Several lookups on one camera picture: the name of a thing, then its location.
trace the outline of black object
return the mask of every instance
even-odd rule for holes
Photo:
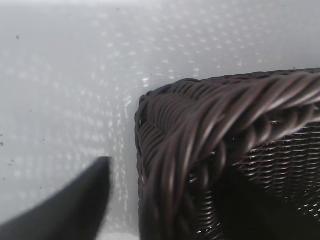
[[[249,182],[234,167],[214,188],[215,207],[224,236],[230,240],[318,240],[317,220],[297,211]]]
[[[0,227],[1,240],[93,240],[110,194],[110,159],[100,157],[58,194]]]

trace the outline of dark brown wicker basket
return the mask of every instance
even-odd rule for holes
[[[183,79],[136,113],[143,240],[225,239],[215,183],[226,166],[320,219],[320,68]]]

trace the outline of white surface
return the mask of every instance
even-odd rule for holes
[[[0,222],[114,156],[101,240],[136,240],[134,114],[182,78],[320,67],[318,0],[0,0]]]

